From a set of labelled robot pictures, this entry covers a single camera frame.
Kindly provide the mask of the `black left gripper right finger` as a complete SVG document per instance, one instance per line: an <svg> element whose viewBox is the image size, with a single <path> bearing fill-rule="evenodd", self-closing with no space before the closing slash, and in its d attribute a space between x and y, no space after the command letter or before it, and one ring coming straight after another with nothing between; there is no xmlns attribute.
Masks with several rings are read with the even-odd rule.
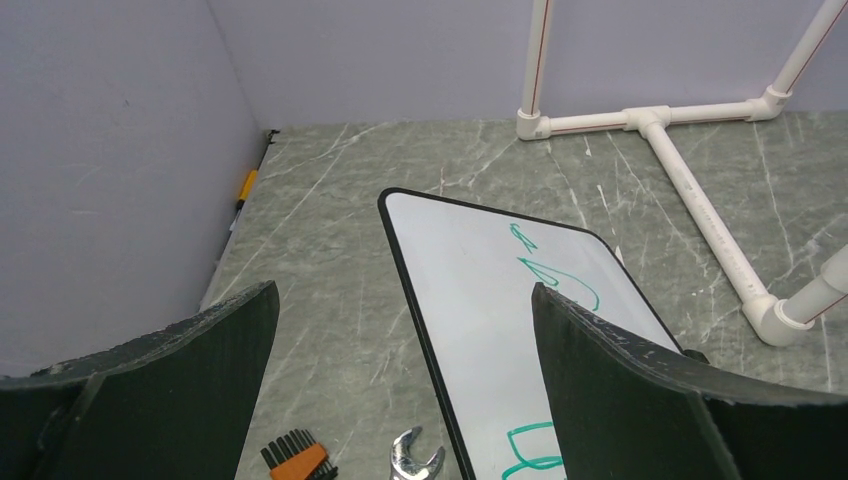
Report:
<svg viewBox="0 0 848 480"><path fill-rule="evenodd" d="M717 369L537 284L538 358L570 479L843 479L847 399Z"/></svg>

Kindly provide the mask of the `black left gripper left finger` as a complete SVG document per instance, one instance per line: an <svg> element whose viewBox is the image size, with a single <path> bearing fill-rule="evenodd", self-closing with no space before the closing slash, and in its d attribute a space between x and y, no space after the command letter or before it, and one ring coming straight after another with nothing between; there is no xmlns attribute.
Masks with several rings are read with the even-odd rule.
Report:
<svg viewBox="0 0 848 480"><path fill-rule="evenodd" d="M231 479L274 343L272 281L1 382L5 479Z"/></svg>

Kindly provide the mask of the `black framed whiteboard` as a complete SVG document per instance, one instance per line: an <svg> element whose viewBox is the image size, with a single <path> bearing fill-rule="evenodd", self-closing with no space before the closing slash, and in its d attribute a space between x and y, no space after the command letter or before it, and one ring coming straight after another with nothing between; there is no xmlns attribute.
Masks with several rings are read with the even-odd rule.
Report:
<svg viewBox="0 0 848 480"><path fill-rule="evenodd" d="M621 259L575 226L402 188L378 199L401 285L466 479L566 479L531 306L543 285L680 351Z"/></svg>

